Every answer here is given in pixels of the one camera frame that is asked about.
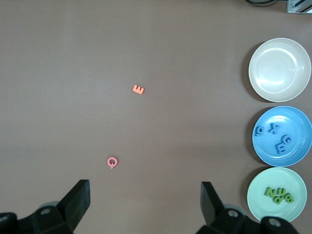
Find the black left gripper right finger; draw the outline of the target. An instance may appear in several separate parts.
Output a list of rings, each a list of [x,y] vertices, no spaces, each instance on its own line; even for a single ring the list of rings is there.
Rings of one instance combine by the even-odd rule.
[[[197,234],[242,234],[246,216],[234,207],[225,207],[211,182],[202,182],[200,207],[206,224]]]

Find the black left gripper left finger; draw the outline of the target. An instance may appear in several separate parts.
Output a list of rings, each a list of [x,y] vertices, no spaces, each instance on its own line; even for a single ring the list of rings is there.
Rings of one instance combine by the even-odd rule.
[[[90,206],[90,181],[79,182],[55,206],[44,206],[33,213],[36,234],[72,234]]]

